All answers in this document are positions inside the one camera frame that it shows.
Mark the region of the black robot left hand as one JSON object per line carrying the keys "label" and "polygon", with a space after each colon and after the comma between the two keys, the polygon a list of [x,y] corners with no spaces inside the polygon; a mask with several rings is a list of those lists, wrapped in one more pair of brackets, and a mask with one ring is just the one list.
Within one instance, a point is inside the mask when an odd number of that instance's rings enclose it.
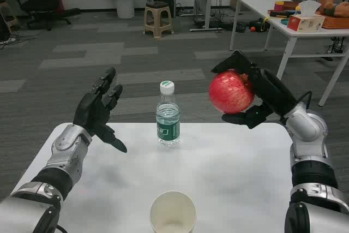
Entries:
{"label": "black robot left hand", "polygon": [[96,135],[104,143],[126,153],[125,144],[115,137],[115,131],[107,125],[110,112],[116,107],[123,92],[122,85],[111,88],[115,77],[116,70],[110,67],[97,78],[92,89],[80,100],[73,124],[83,127],[90,136]]}

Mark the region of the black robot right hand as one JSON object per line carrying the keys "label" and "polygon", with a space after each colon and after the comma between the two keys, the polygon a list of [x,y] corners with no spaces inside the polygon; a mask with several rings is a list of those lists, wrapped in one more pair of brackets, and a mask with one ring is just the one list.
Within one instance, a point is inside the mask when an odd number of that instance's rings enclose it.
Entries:
{"label": "black robot right hand", "polygon": [[298,104],[291,91],[274,74],[250,62],[239,50],[234,51],[229,58],[216,65],[211,72],[218,74],[229,69],[234,69],[239,74],[246,74],[253,94],[263,103],[253,106],[247,112],[225,113],[221,117],[222,120],[227,123],[245,125],[252,129],[275,113],[280,116],[279,123],[285,126],[287,113]]}

